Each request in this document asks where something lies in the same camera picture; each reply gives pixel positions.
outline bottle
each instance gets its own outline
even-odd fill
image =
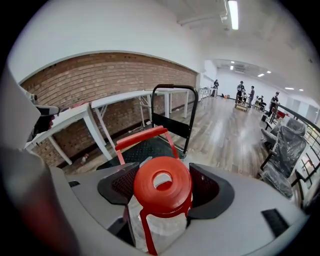
[[[146,253],[148,252],[146,235],[140,217],[142,208],[142,205],[133,195],[128,204],[128,210],[135,247]],[[187,218],[184,213],[172,218],[160,218],[149,214],[146,217],[146,220],[158,255],[164,252],[179,236],[181,236],[185,232],[187,226]]]
[[[85,155],[82,157],[82,159],[81,159],[81,163],[80,163],[80,165],[81,165],[81,166],[83,166],[83,165],[86,163],[86,161],[87,161],[88,157],[89,157],[89,155],[88,155],[88,154],[85,154]]]

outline black mat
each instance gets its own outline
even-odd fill
[[[185,157],[185,155],[183,154],[183,149],[176,146],[176,150],[178,152],[179,158],[183,159]],[[126,163],[142,163],[148,157],[174,157],[170,144],[160,137],[153,137],[144,140],[123,152],[122,156]],[[120,165],[120,162],[118,157],[116,156],[112,158],[110,161],[100,165],[97,168],[97,170],[114,167],[118,165]]]

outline office chair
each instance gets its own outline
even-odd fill
[[[283,119],[280,118],[271,131],[261,128],[262,139],[265,141],[264,145],[269,149],[272,149],[277,142],[277,136],[282,125],[282,120]]]
[[[263,162],[259,172],[264,182],[288,199],[293,196],[288,178],[307,149],[307,141],[303,137],[306,130],[305,125],[293,118],[292,120],[288,121],[287,126],[280,127],[273,151]]]

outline fluorescent light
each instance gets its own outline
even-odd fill
[[[228,4],[229,4],[229,9],[230,9],[232,29],[238,30],[239,29],[238,3],[235,0],[229,0]]]

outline red brick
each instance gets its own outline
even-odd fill
[[[153,89],[162,83],[195,86],[196,73],[177,64],[143,55],[97,53],[67,59],[56,66],[47,67],[27,79],[22,86],[37,94],[40,104],[66,108],[74,103],[90,102],[118,93]],[[182,94],[173,94],[172,107],[183,105],[184,97]],[[156,96],[154,102],[155,112],[164,112],[164,96]],[[136,99],[131,99],[108,106],[103,120],[111,135],[141,119],[138,103]],[[143,109],[143,113],[147,118],[148,110]],[[105,137],[98,121],[97,124]],[[95,143],[83,120],[59,131],[54,138],[68,157]],[[47,139],[34,151],[51,166],[64,161]]]

